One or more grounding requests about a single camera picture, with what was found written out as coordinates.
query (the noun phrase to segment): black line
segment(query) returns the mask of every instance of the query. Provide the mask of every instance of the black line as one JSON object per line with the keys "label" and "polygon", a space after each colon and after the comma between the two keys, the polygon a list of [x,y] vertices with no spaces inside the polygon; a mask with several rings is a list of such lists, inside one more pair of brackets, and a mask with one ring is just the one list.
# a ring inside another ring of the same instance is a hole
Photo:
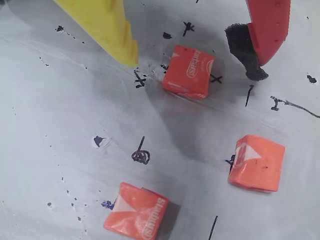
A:
{"label": "black line", "polygon": [[140,145],[139,145],[139,148],[138,148],[138,151],[141,150],[141,147],[142,147],[142,144],[144,144],[144,140],[145,140],[145,136],[143,136],[141,142],[140,142]]}
{"label": "black line", "polygon": [[320,116],[319,116],[319,115],[316,115],[316,114],[314,114],[313,112],[309,111],[308,109],[306,109],[306,108],[304,108],[304,107],[302,107],[302,106],[296,105],[296,104],[294,104],[294,103],[292,103],[292,102],[289,102],[289,101],[287,101],[287,100],[285,101],[284,105],[289,105],[289,106],[292,106],[292,107],[296,107],[296,108],[298,108],[298,109],[302,109],[302,110],[306,111],[307,113],[311,114],[312,116],[320,119]]}
{"label": "black line", "polygon": [[276,97],[274,97],[274,96],[271,96],[271,98],[274,100],[274,103],[275,103],[275,106],[273,106],[273,107],[271,108],[271,110],[279,111],[279,108],[277,108],[277,107],[278,107],[278,103],[284,103],[284,105],[289,105],[289,106],[295,107],[295,108],[297,108],[297,109],[302,109],[302,110],[306,111],[307,113],[311,114],[312,116],[320,119],[320,115],[314,114],[312,111],[309,111],[308,109],[304,108],[303,106],[299,106],[299,105],[294,104],[294,103],[292,103],[292,102],[289,102],[289,101],[287,101],[287,100],[286,100],[286,101],[283,101],[283,100],[278,99],[278,98],[276,98]]}
{"label": "black line", "polygon": [[253,88],[254,88],[254,85],[250,85],[250,89],[249,89],[249,91],[248,91],[248,95],[246,96],[245,106],[248,105],[249,98],[250,98],[250,93],[251,93],[251,91],[252,91]]}
{"label": "black line", "polygon": [[212,228],[211,228],[211,232],[210,232],[209,240],[211,239],[211,236],[212,236],[212,233],[213,233],[213,231],[214,231],[214,228],[215,228],[215,225],[216,225],[217,219],[218,219],[218,216],[215,216],[215,219],[214,219],[214,222],[213,222],[213,225],[212,225]]}

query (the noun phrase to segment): orange candy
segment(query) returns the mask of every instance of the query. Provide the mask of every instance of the orange candy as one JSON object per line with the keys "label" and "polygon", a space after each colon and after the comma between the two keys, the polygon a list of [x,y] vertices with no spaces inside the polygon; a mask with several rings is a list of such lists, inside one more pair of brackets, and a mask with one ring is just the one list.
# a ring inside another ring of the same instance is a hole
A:
{"label": "orange candy", "polygon": [[122,182],[104,227],[136,240],[154,240],[168,202],[155,192]]}
{"label": "orange candy", "polygon": [[162,81],[163,88],[191,98],[205,98],[214,58],[205,52],[176,45]]}
{"label": "orange candy", "polygon": [[278,191],[285,147],[257,135],[246,135],[236,143],[228,182],[261,192]]}

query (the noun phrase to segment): black ink dot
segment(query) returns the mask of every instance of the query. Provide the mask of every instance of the black ink dot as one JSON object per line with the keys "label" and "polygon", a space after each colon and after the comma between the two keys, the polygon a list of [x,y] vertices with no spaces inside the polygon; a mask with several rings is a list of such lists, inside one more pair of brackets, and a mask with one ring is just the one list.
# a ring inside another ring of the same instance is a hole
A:
{"label": "black ink dot", "polygon": [[166,33],[166,32],[163,33],[163,36],[162,36],[162,37],[163,37],[164,39],[172,39],[171,34]]}
{"label": "black ink dot", "polygon": [[65,28],[63,26],[58,26],[58,28],[56,29],[57,32],[62,32]]}
{"label": "black ink dot", "polygon": [[307,75],[306,77],[309,79],[309,82],[312,84],[315,84],[317,82],[317,79],[315,79],[314,77],[312,77],[310,75]]}

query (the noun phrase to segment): ink stain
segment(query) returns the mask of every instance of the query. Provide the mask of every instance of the ink stain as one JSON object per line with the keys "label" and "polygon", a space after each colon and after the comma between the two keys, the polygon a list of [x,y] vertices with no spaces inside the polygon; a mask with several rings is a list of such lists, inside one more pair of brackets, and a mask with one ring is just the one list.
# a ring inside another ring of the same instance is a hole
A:
{"label": "ink stain", "polygon": [[95,142],[95,144],[98,146],[98,148],[100,147],[100,144],[102,142],[102,140],[105,139],[104,137],[99,137],[99,136],[96,136],[93,140]]}
{"label": "ink stain", "polygon": [[213,80],[211,80],[211,83],[214,83],[217,81],[218,83],[222,84],[222,81],[220,79],[222,79],[223,76],[215,77],[213,74],[210,74],[210,77],[213,78]]}
{"label": "ink stain", "polygon": [[104,208],[106,208],[106,209],[113,210],[114,207],[115,207],[115,204],[108,200],[108,201],[103,201],[103,202],[101,203],[101,206],[104,207]]}
{"label": "ink stain", "polygon": [[249,88],[249,91],[248,91],[248,95],[246,96],[245,106],[248,106],[248,102],[249,102],[249,98],[250,98],[250,93],[251,93],[252,89],[254,89],[254,85],[250,85],[250,88]]}
{"label": "ink stain", "polygon": [[131,155],[131,158],[133,159],[134,162],[147,165],[150,161],[150,153],[148,151],[141,150],[144,140],[145,140],[145,136],[142,137],[138,150]]}
{"label": "ink stain", "polygon": [[283,101],[283,100],[278,99],[278,98],[276,98],[276,97],[274,97],[274,96],[271,96],[270,98],[273,99],[273,100],[274,100],[274,103],[275,103],[275,105],[271,108],[271,110],[279,111],[278,103],[284,103],[284,105],[289,105],[289,106],[295,107],[295,108],[297,108],[297,109],[304,110],[304,111],[306,111],[307,113],[309,113],[309,114],[311,114],[312,116],[314,116],[315,118],[320,119],[320,115],[314,114],[313,112],[309,111],[308,109],[304,108],[303,106],[299,106],[299,105],[294,104],[294,103],[292,103],[292,102],[289,102],[289,101],[287,101],[287,100],[286,100],[286,101]]}
{"label": "ink stain", "polygon": [[172,39],[172,36],[171,36],[171,34],[164,32],[163,33],[163,38],[164,39]]}
{"label": "ink stain", "polygon": [[307,75],[306,77],[308,78],[309,82],[312,84],[315,84],[317,82],[317,79],[315,79],[314,77],[312,77],[310,75]]}
{"label": "ink stain", "polygon": [[56,32],[58,33],[58,32],[63,32],[64,30],[65,30],[65,28],[63,27],[63,26],[58,26],[58,28],[57,29],[55,29],[56,30]]}
{"label": "ink stain", "polygon": [[183,37],[187,34],[188,31],[194,32],[194,27],[195,25],[192,25],[191,22],[186,23],[185,21],[183,22],[185,25],[185,30],[183,32]]}

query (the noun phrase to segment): ink scribble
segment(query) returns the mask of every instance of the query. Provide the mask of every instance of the ink scribble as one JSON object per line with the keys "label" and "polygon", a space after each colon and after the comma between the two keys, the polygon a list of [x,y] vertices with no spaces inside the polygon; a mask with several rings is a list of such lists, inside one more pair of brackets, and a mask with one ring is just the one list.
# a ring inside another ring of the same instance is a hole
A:
{"label": "ink scribble", "polygon": [[171,34],[164,32],[163,33],[163,38],[164,39],[172,39],[172,36],[171,36]]}
{"label": "ink scribble", "polygon": [[307,75],[306,77],[308,78],[309,82],[312,84],[315,84],[317,82],[317,79],[315,79],[314,77],[312,77],[310,75]]}
{"label": "ink scribble", "polygon": [[139,162],[139,163],[147,165],[149,163],[149,161],[150,161],[150,153],[148,151],[141,150],[141,147],[142,147],[142,144],[144,143],[144,140],[145,140],[145,136],[143,136],[143,138],[142,138],[142,140],[140,142],[138,150],[135,151],[131,155],[131,157],[132,157],[134,162]]}
{"label": "ink scribble", "polygon": [[138,71],[134,70],[134,75],[136,76],[137,80],[135,80],[134,82],[135,83],[140,83],[139,85],[136,85],[135,88],[138,89],[138,88],[141,88],[141,87],[144,87],[145,86],[145,81],[146,79],[141,79],[137,73]]}
{"label": "ink scribble", "polygon": [[217,81],[218,83],[222,84],[222,81],[220,79],[222,79],[223,76],[215,77],[213,74],[210,74],[210,76],[213,78],[213,80],[211,80],[211,83]]}
{"label": "ink scribble", "polygon": [[246,96],[245,106],[248,105],[249,98],[250,98],[250,93],[251,93],[251,91],[252,91],[253,88],[254,88],[254,85],[250,85],[250,88],[249,88],[249,91],[248,91],[248,95]]}
{"label": "ink scribble", "polygon": [[103,202],[101,203],[101,206],[102,206],[102,207],[105,207],[106,209],[113,210],[114,207],[115,207],[115,204],[108,200],[108,201],[103,201]]}
{"label": "ink scribble", "polygon": [[212,233],[213,233],[213,231],[214,231],[214,229],[215,229],[217,219],[218,219],[218,216],[215,216],[215,219],[214,219],[214,222],[213,222],[213,225],[212,225],[212,228],[211,228],[209,240],[211,239]]}
{"label": "ink scribble", "polygon": [[292,103],[292,102],[289,102],[289,101],[287,101],[287,100],[284,101],[284,100],[278,99],[278,98],[276,98],[276,97],[274,97],[274,96],[271,96],[271,98],[274,100],[274,103],[275,103],[275,105],[274,105],[273,107],[271,107],[271,110],[279,111],[278,103],[284,103],[284,105],[289,105],[289,106],[295,107],[295,108],[297,108],[297,109],[304,110],[304,111],[306,111],[307,113],[311,114],[312,116],[320,119],[320,115],[316,115],[316,114],[314,114],[313,112],[309,111],[308,109],[306,109],[306,108],[304,108],[304,107],[302,107],[302,106],[299,106],[299,105],[294,104],[294,103]]}
{"label": "ink scribble", "polygon": [[184,25],[185,25],[185,30],[184,30],[184,32],[183,32],[183,36],[185,36],[185,35],[187,34],[187,31],[192,31],[192,32],[195,31],[195,30],[194,30],[195,25],[191,25],[191,22],[186,23],[186,22],[184,21],[183,23],[184,23]]}

